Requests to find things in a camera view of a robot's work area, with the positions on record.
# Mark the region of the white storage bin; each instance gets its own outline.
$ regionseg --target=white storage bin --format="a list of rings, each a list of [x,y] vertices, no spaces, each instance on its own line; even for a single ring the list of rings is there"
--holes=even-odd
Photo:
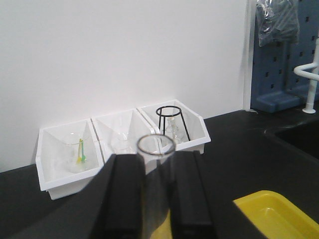
[[[92,118],[105,162],[111,154],[136,153],[138,139],[155,133],[153,127],[136,110]]]
[[[35,161],[51,199],[83,189],[104,165],[90,119],[40,129]]]
[[[175,140],[176,142],[176,150],[185,150],[185,151],[193,151],[193,150],[199,150],[200,153],[204,153],[204,144],[207,142],[210,142],[210,137],[206,128],[206,125],[204,123],[203,118],[189,109],[187,106],[182,104],[178,100],[172,100],[163,102],[156,105],[151,106],[145,106],[138,108],[138,111],[144,116],[144,118],[150,123],[150,125],[154,128],[154,130],[157,133],[163,133],[163,117],[161,118],[161,131],[159,129],[159,119],[160,117],[156,114],[156,110],[159,107],[163,106],[176,106],[181,109],[181,112],[183,114],[185,124],[187,127],[187,131],[190,137],[190,141],[188,140],[184,124],[182,121],[181,115],[177,115],[173,117],[173,121],[171,121],[172,117],[166,117],[165,120],[165,135],[173,137],[177,136],[179,138],[178,140]],[[165,108],[163,109],[163,112],[165,112],[165,115],[172,115],[175,114],[177,111],[174,108]],[[177,133],[176,130],[174,132],[171,132],[167,130],[167,127],[175,124],[178,128]]]

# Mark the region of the black countertop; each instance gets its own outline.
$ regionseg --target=black countertop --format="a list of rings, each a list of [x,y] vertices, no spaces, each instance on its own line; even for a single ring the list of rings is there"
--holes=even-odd
[[[198,167],[219,239],[264,238],[233,203],[260,190],[282,194],[319,223],[319,161],[273,136],[316,119],[317,114],[296,107],[275,114],[236,111],[205,120],[211,142]],[[35,165],[1,173],[0,238],[39,223],[73,197],[52,201],[41,192]]]

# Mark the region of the white wall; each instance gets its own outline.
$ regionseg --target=white wall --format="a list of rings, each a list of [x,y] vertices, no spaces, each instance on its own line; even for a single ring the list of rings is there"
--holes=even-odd
[[[0,1],[0,171],[41,127],[179,99],[243,108],[246,0]]]

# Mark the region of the blue pegboard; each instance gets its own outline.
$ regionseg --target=blue pegboard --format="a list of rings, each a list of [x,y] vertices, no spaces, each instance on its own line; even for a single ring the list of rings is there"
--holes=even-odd
[[[294,68],[313,62],[319,30],[319,0],[299,0],[298,18],[298,44],[277,42],[260,47],[256,28],[251,108],[273,113],[306,102],[309,80],[297,76]],[[315,100],[319,100],[319,87]]]

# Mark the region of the yellow stirring rod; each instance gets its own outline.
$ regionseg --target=yellow stirring rod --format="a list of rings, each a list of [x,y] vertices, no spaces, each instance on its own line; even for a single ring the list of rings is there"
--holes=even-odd
[[[81,142],[82,142],[82,139],[80,139],[80,141],[79,141],[78,160],[76,161],[76,163],[80,163],[81,160],[82,160],[82,158],[81,158],[81,156],[80,156],[80,154],[81,154],[81,144],[82,144]]]

